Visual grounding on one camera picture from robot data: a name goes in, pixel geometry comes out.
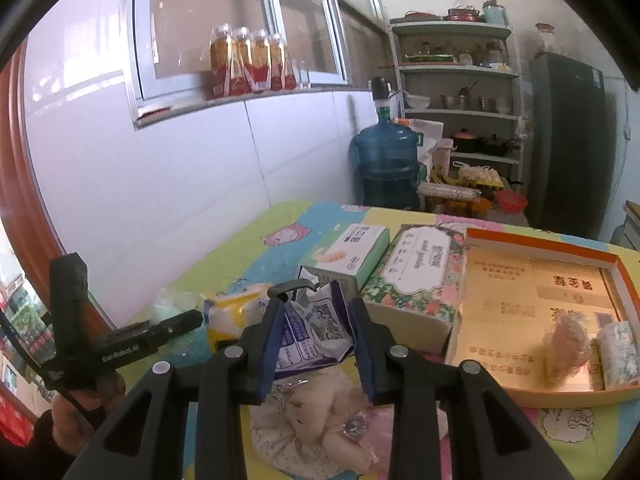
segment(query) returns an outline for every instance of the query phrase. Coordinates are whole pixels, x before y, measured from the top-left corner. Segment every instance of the metal screw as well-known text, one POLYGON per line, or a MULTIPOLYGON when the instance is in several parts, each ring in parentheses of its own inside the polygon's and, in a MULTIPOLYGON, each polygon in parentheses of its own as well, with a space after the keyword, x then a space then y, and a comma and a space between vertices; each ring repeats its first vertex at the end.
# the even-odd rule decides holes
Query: metal screw
POLYGON ((151 369, 153 370, 153 373, 162 375, 171 369, 171 365, 167 361, 158 361, 151 369))
POLYGON ((462 363, 462 369, 468 374, 476 375, 480 373, 482 367, 478 361, 468 359, 462 363))
POLYGON ((409 349, 406 346, 402 345, 393 345, 389 349, 389 353, 393 357, 407 357, 409 355, 409 349))
POLYGON ((244 350, 242 350, 242 347, 238 345, 231 345, 225 348, 225 356, 231 359, 240 357, 242 352, 244 352, 244 350))

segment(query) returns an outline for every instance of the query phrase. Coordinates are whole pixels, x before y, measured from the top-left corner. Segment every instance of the metal shelf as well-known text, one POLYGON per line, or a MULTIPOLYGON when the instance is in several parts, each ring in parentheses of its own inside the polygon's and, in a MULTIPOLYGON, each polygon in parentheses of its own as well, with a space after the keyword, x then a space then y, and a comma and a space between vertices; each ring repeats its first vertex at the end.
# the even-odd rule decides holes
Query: metal shelf
POLYGON ((455 158, 472 158, 474 160, 490 160, 491 162, 504 162, 505 164, 513 164, 515 166, 518 166, 520 164, 520 161, 517 158, 511 158, 510 156, 487 155, 485 153, 451 152, 451 156, 455 158))
POLYGON ((481 22, 448 22, 429 20, 424 22, 393 23, 391 30, 398 36, 406 34, 455 34, 457 36, 485 36, 506 40, 511 35, 509 27, 481 22))
POLYGON ((405 114, 451 114, 451 115, 473 115, 477 117, 492 117, 495 119, 506 119, 517 121, 517 115, 494 114, 491 112, 480 112, 479 110, 447 110, 444 108, 406 108, 405 114))
POLYGON ((487 75, 492 77, 503 77, 506 79, 516 79, 518 74, 500 70, 498 68, 487 68, 484 66, 467 66, 467 65, 428 65, 421 63, 412 63, 408 65, 400 65, 400 72, 404 73, 440 73, 440 74, 460 74, 460 75, 487 75))

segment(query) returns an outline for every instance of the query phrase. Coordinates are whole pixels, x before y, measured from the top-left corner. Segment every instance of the shelving unit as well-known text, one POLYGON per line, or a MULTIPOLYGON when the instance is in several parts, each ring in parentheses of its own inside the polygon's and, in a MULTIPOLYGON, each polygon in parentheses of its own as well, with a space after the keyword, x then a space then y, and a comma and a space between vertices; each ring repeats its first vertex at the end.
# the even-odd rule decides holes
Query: shelving unit
POLYGON ((446 108, 406 108, 406 115, 412 114, 443 114, 443 115, 475 115, 477 117, 491 117, 492 119, 505 119, 508 121, 517 121, 517 115, 494 114, 491 112, 481 112, 479 110, 447 110, 446 108))
POLYGON ((505 164, 513 164, 514 166, 520 165, 520 161, 517 158, 511 158, 510 156, 487 155, 485 153, 451 152, 451 158, 472 158, 473 160, 488 160, 491 162, 503 162, 505 164))
POLYGON ((518 74, 513 73, 512 71, 509 71, 509 70, 500 70, 498 68, 486 68, 484 66, 411 63, 411 64, 400 64, 399 70, 400 72, 485 75, 490 77, 503 77, 506 79, 514 79, 519 77, 518 74))
MULTIPOLYGON (((501 121, 502 128, 509 121, 513 126, 511 129, 512 136, 515 135, 518 120, 522 113, 523 102, 523 85, 522 85, 522 63, 520 60, 520 50, 518 43, 512 30, 509 27, 495 25, 493 23, 481 22, 448 22, 448 21, 420 21, 420 22, 404 22, 392 23, 388 28, 389 40, 391 43, 394 68, 396 72, 396 82, 398 89, 402 91, 406 88, 404 84, 405 77, 417 76, 471 76, 477 78, 493 78, 509 81, 511 89, 511 97, 513 101, 513 115, 504 115, 490 112, 481 112, 479 110, 446 110, 440 108, 405 108, 404 100, 398 102, 399 114, 401 117, 420 117, 424 115, 448 115, 448 116, 466 116, 470 120, 474 118, 483 118, 482 120, 501 121), (485 39, 487 41, 499 40, 504 41, 506 52, 508 54, 508 65, 511 70, 502 70, 495 68, 486 68, 482 66, 465 66, 457 64, 421 64, 421 63, 405 63, 401 62, 399 55, 400 42, 399 38, 404 36, 463 36, 466 38, 485 39)), ((525 149, 521 146, 517 152, 513 152, 514 156, 492 156, 484 153, 451 153, 451 158, 465 158, 469 160, 485 161, 495 164, 508 164, 511 167, 510 177, 513 180, 522 180, 522 167, 524 164, 525 149)))
POLYGON ((455 34, 456 36, 490 36, 496 40, 506 40, 511 35, 509 27, 481 22, 448 22, 446 20, 425 20, 422 22, 392 23, 391 30, 401 34, 455 34))

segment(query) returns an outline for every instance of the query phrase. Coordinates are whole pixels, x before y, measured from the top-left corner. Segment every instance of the red bowl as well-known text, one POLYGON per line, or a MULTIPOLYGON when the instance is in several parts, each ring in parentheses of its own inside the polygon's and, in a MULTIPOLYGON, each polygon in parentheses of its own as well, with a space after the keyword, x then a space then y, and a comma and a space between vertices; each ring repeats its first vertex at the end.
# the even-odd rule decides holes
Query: red bowl
POLYGON ((508 189, 496 191, 494 196, 498 199, 500 207, 507 213, 519 213, 528 203, 524 195, 508 189))

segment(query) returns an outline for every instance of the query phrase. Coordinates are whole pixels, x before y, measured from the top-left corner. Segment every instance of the bottled drink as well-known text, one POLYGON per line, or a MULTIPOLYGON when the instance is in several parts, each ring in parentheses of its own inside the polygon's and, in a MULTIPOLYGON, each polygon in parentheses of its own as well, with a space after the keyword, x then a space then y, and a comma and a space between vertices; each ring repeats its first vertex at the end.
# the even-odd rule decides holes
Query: bottled drink
POLYGON ((364 205, 392 209, 418 207, 418 134, 390 119, 384 78, 371 80, 378 123, 354 137, 364 205))
POLYGON ((236 28, 231 37, 231 60, 229 62, 229 95, 243 95, 250 92, 245 75, 251 70, 251 40, 249 29, 236 28))
POLYGON ((209 44, 211 71, 213 72, 213 97, 229 95, 229 63, 231 60, 231 26, 223 23, 211 34, 209 44))
POLYGON ((282 90, 284 42, 279 34, 272 34, 269 43, 271 45, 271 90, 282 90))
POLYGON ((271 45, 266 30, 256 30, 251 35, 251 50, 252 79, 247 79, 253 92, 264 92, 271 86, 271 45))
POLYGON ((287 42, 279 34, 271 35, 271 90, 293 90, 298 85, 293 73, 287 42))

